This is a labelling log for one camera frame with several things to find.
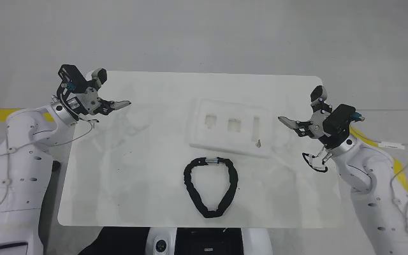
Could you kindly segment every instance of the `small screw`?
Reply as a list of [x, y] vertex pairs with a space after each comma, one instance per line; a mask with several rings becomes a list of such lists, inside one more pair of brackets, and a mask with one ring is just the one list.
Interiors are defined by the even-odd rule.
[[258, 139], [258, 141], [255, 143], [255, 145], [258, 147], [258, 148], [261, 148], [261, 140], [260, 139]]

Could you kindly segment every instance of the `yellow stripe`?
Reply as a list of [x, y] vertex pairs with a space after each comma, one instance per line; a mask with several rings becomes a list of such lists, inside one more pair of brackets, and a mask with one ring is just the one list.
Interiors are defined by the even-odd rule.
[[[363, 140], [363, 142], [365, 142], [365, 143], [367, 143], [367, 144], [369, 144], [371, 146], [378, 147], [377, 143], [372, 142], [372, 141], [367, 140], [364, 137], [362, 137], [362, 136], [364, 136], [364, 134], [360, 130], [356, 129], [355, 127], [353, 129], [356, 132], [354, 132], [352, 129], [350, 129], [350, 133], [352, 133], [354, 136], [360, 138], [361, 140]], [[396, 175], [399, 171], [402, 170], [402, 168], [403, 168], [403, 166], [402, 166], [401, 162], [398, 161], [397, 159], [394, 159], [394, 174]], [[407, 181], [407, 177], [405, 176], [405, 173], [400, 173], [397, 176], [397, 180], [408, 191], [408, 181]]]
[[[4, 122], [7, 119], [7, 116], [12, 114], [15, 111], [18, 111], [20, 109], [18, 108], [7, 108], [7, 109], [0, 109], [0, 122]], [[51, 117], [51, 115], [47, 112], [44, 113], [44, 117], [47, 121], [53, 122], [54, 119]]]

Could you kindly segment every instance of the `white table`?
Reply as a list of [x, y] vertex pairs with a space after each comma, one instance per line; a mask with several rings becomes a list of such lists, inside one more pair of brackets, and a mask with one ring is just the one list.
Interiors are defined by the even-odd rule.
[[[338, 226], [341, 206], [334, 166], [329, 164], [328, 173], [310, 169], [302, 152], [317, 153], [321, 144], [297, 137], [276, 118], [307, 120], [312, 113], [309, 94], [317, 85], [321, 80], [314, 76], [109, 71], [99, 95], [107, 100], [128, 99], [132, 105], [98, 116], [96, 129], [72, 144], [59, 222], [69, 226]], [[190, 147], [189, 118], [200, 99], [272, 111], [272, 157]], [[88, 128], [80, 123], [75, 136]], [[222, 217], [205, 219], [186, 191], [183, 171], [196, 157], [216, 156], [233, 161], [238, 189]], [[192, 176], [204, 204], [215, 209], [228, 188], [227, 171], [222, 166], [201, 166]]]

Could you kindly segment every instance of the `white tabletop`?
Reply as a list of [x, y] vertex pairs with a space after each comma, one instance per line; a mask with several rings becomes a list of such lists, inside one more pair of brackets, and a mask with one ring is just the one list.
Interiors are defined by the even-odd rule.
[[[132, 105], [98, 116], [100, 123], [74, 142], [58, 220], [69, 226], [324, 228], [339, 225], [337, 174], [316, 173], [302, 152], [321, 144], [299, 138], [277, 120], [307, 120], [314, 76], [229, 75], [109, 71], [99, 91], [107, 100]], [[273, 113], [270, 159], [189, 146], [189, 123], [197, 100], [263, 107]], [[89, 125], [79, 123], [75, 137]], [[196, 157], [225, 157], [238, 171], [233, 203], [220, 218], [205, 219], [184, 185], [183, 171]], [[193, 183], [209, 209], [228, 188], [223, 166], [200, 166]]]

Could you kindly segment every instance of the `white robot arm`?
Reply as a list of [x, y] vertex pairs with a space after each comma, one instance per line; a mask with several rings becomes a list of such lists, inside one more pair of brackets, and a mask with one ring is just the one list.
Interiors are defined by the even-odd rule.
[[[62, 82], [53, 103], [23, 109], [9, 115], [7, 135], [0, 144], [0, 254], [43, 254], [38, 237], [41, 204], [51, 171], [61, 164], [53, 161], [50, 147], [63, 141], [61, 134], [83, 115], [108, 115], [130, 105], [129, 101], [105, 101], [98, 90], [106, 81], [106, 70], [97, 69], [87, 81], [76, 66], [62, 65]], [[54, 122], [46, 121], [49, 113]], [[97, 120], [86, 120], [91, 129]]]
[[350, 122], [364, 120], [354, 107], [340, 105], [332, 111], [332, 106], [324, 102], [327, 93], [323, 86], [317, 86], [310, 98], [314, 113], [309, 121], [278, 119], [298, 136], [318, 139], [324, 145], [327, 155], [321, 162], [323, 166], [312, 165], [316, 156], [303, 153], [303, 158], [311, 168], [323, 173], [328, 170], [325, 162], [330, 158], [335, 161], [339, 175], [351, 186], [356, 215], [375, 253], [407, 254], [408, 195], [400, 182], [393, 182], [393, 158], [350, 134]]

